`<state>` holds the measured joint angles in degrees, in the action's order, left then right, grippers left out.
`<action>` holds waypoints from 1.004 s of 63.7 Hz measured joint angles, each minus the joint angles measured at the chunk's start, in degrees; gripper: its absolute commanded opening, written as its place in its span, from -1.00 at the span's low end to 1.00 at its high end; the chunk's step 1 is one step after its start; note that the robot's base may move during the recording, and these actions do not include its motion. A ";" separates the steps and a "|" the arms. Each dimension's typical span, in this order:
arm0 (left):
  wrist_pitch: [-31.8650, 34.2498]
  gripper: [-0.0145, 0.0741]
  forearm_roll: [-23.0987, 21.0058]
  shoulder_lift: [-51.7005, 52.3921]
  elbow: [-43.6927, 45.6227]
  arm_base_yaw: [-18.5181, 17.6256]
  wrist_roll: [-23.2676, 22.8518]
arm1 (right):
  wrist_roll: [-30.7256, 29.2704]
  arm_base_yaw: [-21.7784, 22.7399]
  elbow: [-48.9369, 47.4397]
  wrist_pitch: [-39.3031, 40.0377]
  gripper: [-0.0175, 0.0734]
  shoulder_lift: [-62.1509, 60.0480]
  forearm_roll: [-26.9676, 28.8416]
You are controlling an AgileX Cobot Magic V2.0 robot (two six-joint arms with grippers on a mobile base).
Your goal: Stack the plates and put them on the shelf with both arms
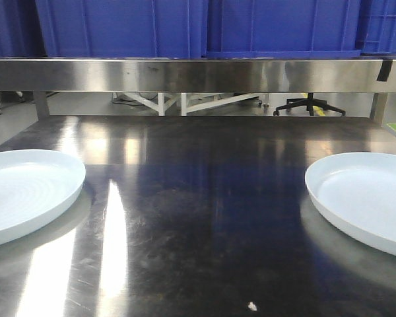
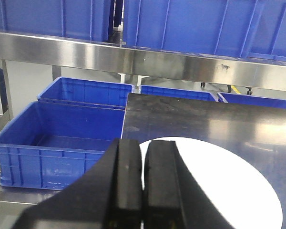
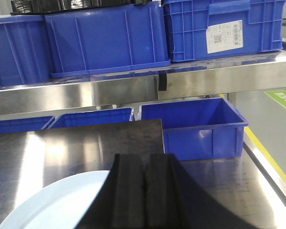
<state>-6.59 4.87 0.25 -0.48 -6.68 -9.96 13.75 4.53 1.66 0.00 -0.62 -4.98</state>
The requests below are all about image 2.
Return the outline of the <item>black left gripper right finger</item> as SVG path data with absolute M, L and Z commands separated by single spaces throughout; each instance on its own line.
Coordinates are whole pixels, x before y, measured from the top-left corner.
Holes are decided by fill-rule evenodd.
M 146 229 L 231 229 L 198 185 L 175 141 L 152 140 L 144 162 Z

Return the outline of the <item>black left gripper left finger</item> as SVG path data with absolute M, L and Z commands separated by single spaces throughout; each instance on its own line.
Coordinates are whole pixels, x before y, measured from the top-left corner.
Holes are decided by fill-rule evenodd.
M 15 229 L 139 229 L 141 151 L 137 140 L 112 141 L 99 161 L 58 194 L 27 208 Z

